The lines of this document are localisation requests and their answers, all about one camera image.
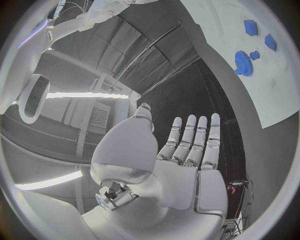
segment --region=gray fabric ceiling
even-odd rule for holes
[[[84,4],[84,0],[74,2]],[[67,3],[64,9],[72,6]],[[78,7],[67,10],[55,24],[74,19],[80,13]],[[116,79],[151,41],[177,23],[163,0],[131,5],[106,22],[58,40],[53,48]],[[136,62],[120,82],[142,94],[196,56],[184,29],[177,28]]]

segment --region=blue object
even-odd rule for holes
[[[237,51],[235,53],[235,65],[236,70],[234,70],[235,75],[244,75],[249,77],[253,74],[253,65],[251,59],[254,61],[261,57],[258,51],[253,51],[250,56],[244,51]]]
[[[246,33],[249,34],[250,36],[256,36],[259,34],[258,25],[256,24],[255,21],[245,20],[244,25],[245,25]]]
[[[264,43],[273,51],[276,51],[277,44],[271,34],[264,38]]]
[[[253,61],[256,59],[259,59],[261,57],[261,55],[258,51],[250,52],[249,56]]]

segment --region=light strip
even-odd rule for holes
[[[112,98],[128,99],[128,95],[109,94],[100,92],[48,92],[47,99],[54,98]]]
[[[48,23],[48,20],[46,19],[45,23],[38,29],[36,30],[34,33],[32,33],[29,37],[27,37],[24,41],[22,41],[20,43],[20,45],[18,46],[18,48],[20,48],[24,43],[26,43],[29,39],[31,39],[34,35],[36,35],[38,32],[40,32]]]
[[[57,184],[62,184],[77,178],[82,177],[83,174],[81,171],[76,171],[64,176],[56,177],[53,179],[45,180],[45,181],[38,181],[38,182],[33,182],[33,183],[26,183],[26,184],[16,184],[15,186],[23,191],[26,190],[35,190],[35,189],[42,189],[42,188],[47,188],[51,187]]]

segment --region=blue block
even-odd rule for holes
[[[264,43],[273,51],[276,51],[277,44],[271,34],[264,38]]]
[[[244,25],[245,25],[246,33],[249,34],[250,36],[256,36],[259,34],[258,25],[256,24],[255,21],[245,20]]]

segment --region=blue gear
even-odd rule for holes
[[[236,75],[244,75],[249,77],[253,74],[253,65],[250,57],[244,51],[237,51],[235,53],[235,65],[237,67],[234,70]]]

